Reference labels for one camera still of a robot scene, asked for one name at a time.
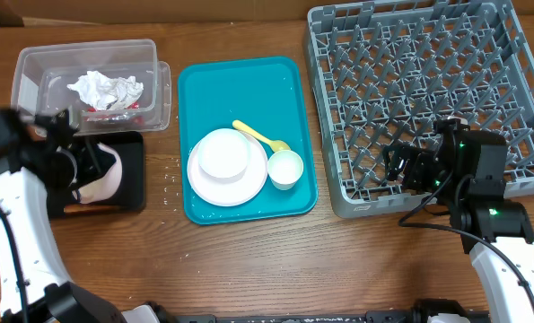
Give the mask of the pink bowl with rice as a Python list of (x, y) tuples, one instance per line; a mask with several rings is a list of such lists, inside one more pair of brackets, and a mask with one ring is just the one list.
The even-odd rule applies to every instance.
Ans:
[(99, 148), (115, 158), (115, 163), (106, 174), (90, 184), (82, 186), (72, 192), (73, 197), (83, 205), (107, 200), (115, 195), (122, 181), (122, 161), (119, 154), (103, 143)]

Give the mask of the red snack wrapper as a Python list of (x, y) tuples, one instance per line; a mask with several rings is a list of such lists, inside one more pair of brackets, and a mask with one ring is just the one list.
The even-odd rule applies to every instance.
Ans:
[(125, 109), (116, 109), (112, 111), (88, 108), (85, 115), (83, 116), (83, 120), (87, 122), (104, 122), (104, 123), (128, 121), (136, 117), (137, 115), (136, 111), (138, 109), (139, 109), (139, 104), (137, 102), (132, 103), (131, 105), (127, 106)]

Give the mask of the white napkin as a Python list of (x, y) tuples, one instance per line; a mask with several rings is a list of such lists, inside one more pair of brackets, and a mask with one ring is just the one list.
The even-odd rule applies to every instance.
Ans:
[(66, 87), (97, 111), (127, 109), (137, 103), (144, 92), (144, 84), (133, 75), (109, 78), (99, 71), (87, 71)]

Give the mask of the white bowl with brown food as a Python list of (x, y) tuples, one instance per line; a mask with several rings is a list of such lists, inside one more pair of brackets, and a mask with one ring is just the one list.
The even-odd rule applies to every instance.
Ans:
[(198, 146), (198, 163), (211, 177), (231, 179), (247, 169), (249, 151), (249, 140), (241, 132), (220, 128), (201, 139)]

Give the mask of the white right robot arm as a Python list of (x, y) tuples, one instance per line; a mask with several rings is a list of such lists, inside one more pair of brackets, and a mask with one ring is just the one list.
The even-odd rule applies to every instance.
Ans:
[(434, 150), (391, 144), (382, 151), (388, 181), (426, 196), (399, 226), (435, 201), (459, 234), (489, 306), (490, 322), (534, 322), (534, 230), (526, 208), (505, 198), (505, 138), (473, 130), (462, 118), (437, 120), (442, 141)]

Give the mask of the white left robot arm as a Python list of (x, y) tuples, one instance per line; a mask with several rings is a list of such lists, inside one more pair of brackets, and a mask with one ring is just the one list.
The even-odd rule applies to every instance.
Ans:
[(37, 115), (35, 140), (18, 111), (0, 109), (0, 315), (3, 322), (165, 322), (154, 302), (121, 311), (74, 283), (50, 227), (66, 207), (140, 211), (144, 139), (135, 131), (78, 135), (64, 110)]

